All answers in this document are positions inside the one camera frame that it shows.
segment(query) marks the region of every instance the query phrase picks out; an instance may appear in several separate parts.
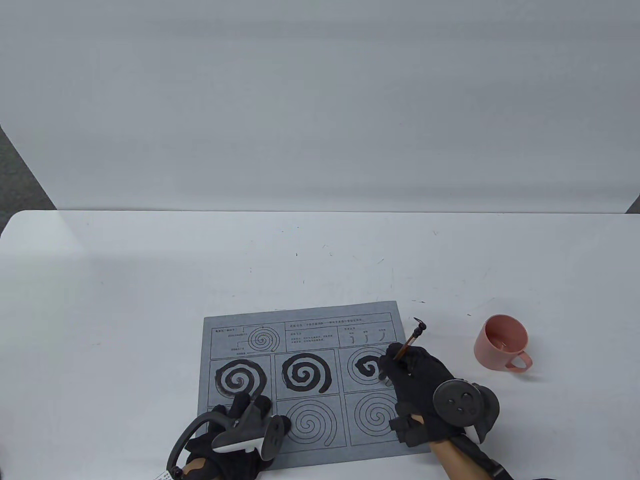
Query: black ink spiral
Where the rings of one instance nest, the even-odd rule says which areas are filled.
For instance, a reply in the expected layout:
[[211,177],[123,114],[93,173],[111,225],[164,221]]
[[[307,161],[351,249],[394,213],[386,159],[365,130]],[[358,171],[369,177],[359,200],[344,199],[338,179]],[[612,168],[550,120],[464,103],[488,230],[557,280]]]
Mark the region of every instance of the black ink spiral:
[[233,360],[216,370],[216,388],[221,395],[228,398],[233,398],[240,392],[247,392],[255,399],[266,385],[267,376],[264,370],[251,360]]
[[296,403],[287,412],[291,420],[289,438],[297,444],[322,442],[328,447],[338,429],[335,413],[324,403],[306,399]]
[[361,385],[378,383],[378,359],[385,353],[374,347],[364,347],[356,350],[349,357],[347,371],[349,376]]
[[371,436],[386,435],[391,431],[389,420],[396,417],[396,400],[376,392],[360,399],[355,408],[356,425]]
[[256,351],[276,351],[279,345],[278,332],[267,326],[256,328],[249,334],[249,346]]
[[331,369],[321,358],[313,353],[298,353],[290,357],[282,364],[282,379],[289,390],[295,392],[308,392],[318,386],[323,377],[320,369],[324,371],[324,382],[318,392],[325,393],[331,386]]

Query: human forearm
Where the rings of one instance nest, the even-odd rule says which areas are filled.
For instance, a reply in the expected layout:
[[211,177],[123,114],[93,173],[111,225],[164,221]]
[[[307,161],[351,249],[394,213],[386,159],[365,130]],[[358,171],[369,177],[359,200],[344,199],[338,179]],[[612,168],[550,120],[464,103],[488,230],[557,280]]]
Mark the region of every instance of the human forearm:
[[429,443],[450,480],[492,480],[476,462],[463,454],[449,440]]

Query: spiral outline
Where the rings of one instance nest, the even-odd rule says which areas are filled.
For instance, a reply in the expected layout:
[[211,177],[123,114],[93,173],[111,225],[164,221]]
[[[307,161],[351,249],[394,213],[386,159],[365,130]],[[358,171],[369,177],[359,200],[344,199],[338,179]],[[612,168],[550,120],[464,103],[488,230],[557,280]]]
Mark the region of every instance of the spiral outline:
[[[327,428],[326,428],[325,417],[321,413],[315,410],[312,410],[310,408],[311,406],[319,408],[328,417],[328,421],[331,424],[331,428],[329,430],[328,435],[326,434]],[[317,422],[320,421],[320,418],[316,414],[320,415],[320,417],[323,420],[324,428],[322,429],[322,431],[320,431],[320,426],[318,426],[317,424]],[[328,405],[318,400],[305,399],[305,400],[299,401],[298,403],[294,404],[289,408],[289,411],[287,412],[287,417],[291,420],[291,424],[293,425],[293,427],[291,428],[291,432],[289,432],[289,438],[293,442],[296,442],[297,444],[314,444],[322,440],[324,437],[326,437],[324,439],[323,444],[325,447],[328,447],[329,445],[332,444],[333,440],[335,439],[335,435],[338,432],[338,420],[336,419],[335,413]],[[309,417],[316,420],[316,422],[314,422],[313,420],[308,420],[308,421],[312,422],[314,427],[316,426],[318,427],[318,431],[319,431],[318,434],[310,438],[302,438],[296,435],[297,431],[303,431],[303,429],[299,428],[299,423],[300,423],[299,420],[301,421],[302,419],[309,418]]]
[[[324,358],[316,355],[315,353],[298,353],[297,355],[289,357],[282,364],[282,380],[284,381],[285,386],[289,390],[293,390],[294,392],[308,392],[309,390],[313,390],[314,388],[316,388],[320,383],[320,368],[318,368],[316,364],[312,364],[311,362],[300,362],[296,364],[296,362],[301,358],[311,358],[319,363],[320,366],[324,369],[324,382],[318,392],[321,394],[325,393],[331,386],[332,382],[331,368],[329,367],[329,364],[326,363],[326,360]],[[307,381],[308,383],[306,385],[295,385],[289,377],[289,367],[293,367],[291,374],[293,380],[297,381],[298,383],[304,383]],[[308,367],[313,370],[314,374],[311,379],[308,378],[308,373],[306,371],[304,371],[302,375],[298,373],[300,369],[304,367]]]
[[[244,365],[244,367],[236,368],[238,365]],[[249,369],[253,369],[258,374],[258,386],[255,390],[253,389],[255,385],[255,376]],[[238,374],[244,374],[248,379],[246,388],[240,391],[249,393],[251,395],[251,398],[253,399],[260,395],[264,388],[267,386],[267,376],[264,374],[264,370],[262,370],[262,367],[257,363],[252,362],[251,360],[239,358],[238,360],[232,360],[231,362],[223,365],[216,370],[216,388],[218,389],[220,395],[227,398],[233,398],[235,394],[240,393],[240,391],[232,392],[231,390],[227,389],[227,387],[240,388],[243,386],[244,380],[242,379],[240,379],[239,382],[233,382],[233,376]],[[227,387],[222,385],[223,376],[225,378],[225,384]]]
[[[378,400],[378,402],[373,404],[370,403],[375,400]],[[369,436],[386,435],[387,433],[391,432],[391,428],[389,427],[389,420],[395,418],[396,416],[395,405],[396,405],[396,400],[394,398],[381,392],[374,392],[374,393],[363,396],[363,398],[361,398],[356,404],[355,411],[353,412],[356,425],[362,431],[362,433],[365,433],[366,435],[369,435]],[[369,418],[367,414],[371,412],[372,409],[375,409],[375,408],[385,410],[389,414],[388,419],[384,417],[382,418],[382,422],[380,423],[380,425],[385,426],[384,429],[382,430],[371,429],[369,426],[365,425],[365,421],[363,420],[363,419]],[[368,425],[376,426],[371,422],[367,422],[367,423]]]
[[[267,340],[266,346],[260,346],[264,337],[269,337],[269,340]],[[276,351],[278,346],[280,346],[280,336],[274,329],[268,326],[261,326],[249,334],[247,342],[249,343],[249,347],[255,351]]]

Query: gloved hand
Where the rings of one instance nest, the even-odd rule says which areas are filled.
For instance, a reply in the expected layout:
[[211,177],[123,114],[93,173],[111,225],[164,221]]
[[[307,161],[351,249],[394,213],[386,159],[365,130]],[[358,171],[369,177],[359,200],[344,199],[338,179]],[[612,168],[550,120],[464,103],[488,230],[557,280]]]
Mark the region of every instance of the gloved hand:
[[[239,419],[250,403],[250,396],[243,392],[236,395],[228,413],[223,405],[218,405],[213,410],[231,419]],[[253,403],[260,409],[262,418],[271,410],[271,400],[265,396],[259,396]],[[291,430],[291,421],[284,416],[281,418],[286,435]],[[223,431],[220,425],[210,422],[204,435],[187,442],[185,449],[191,454],[183,469],[183,480],[213,480],[218,476],[222,476],[224,480],[254,480],[258,473],[271,466],[273,460],[262,460],[256,450],[249,453],[244,450],[230,453],[214,452],[211,442]]]
[[[422,347],[409,347],[404,356],[395,362],[393,357],[402,348],[392,343],[387,354],[380,357],[378,365],[394,384],[399,418],[390,422],[398,433],[398,439],[408,446],[424,442],[437,442],[461,435],[464,430],[446,423],[433,406],[433,392],[453,375],[434,356]],[[411,414],[420,415],[424,427],[412,419]]]

